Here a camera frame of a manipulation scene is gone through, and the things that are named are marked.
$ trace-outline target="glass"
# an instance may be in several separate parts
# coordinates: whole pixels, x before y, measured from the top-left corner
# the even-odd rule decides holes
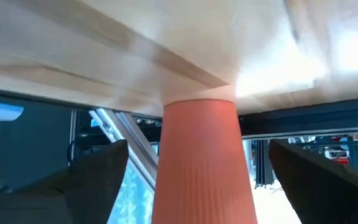
[[[124,180],[108,224],[151,223],[154,192],[145,184],[133,163],[128,161]]]

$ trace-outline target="light wood surface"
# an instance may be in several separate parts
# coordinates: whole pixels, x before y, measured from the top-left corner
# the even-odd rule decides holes
[[[356,0],[0,0],[0,89],[162,116],[358,98]]]

